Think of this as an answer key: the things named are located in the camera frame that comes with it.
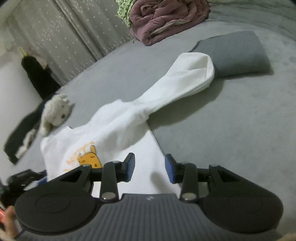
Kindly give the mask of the person's left hand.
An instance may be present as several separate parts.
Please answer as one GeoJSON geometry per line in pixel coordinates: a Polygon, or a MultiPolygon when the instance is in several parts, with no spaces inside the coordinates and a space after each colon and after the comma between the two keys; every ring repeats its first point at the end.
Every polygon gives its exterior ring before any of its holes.
{"type": "Polygon", "coordinates": [[[1,221],[4,225],[4,232],[11,238],[18,236],[18,229],[15,223],[16,212],[14,206],[9,206],[5,209],[1,216],[1,221]]]}

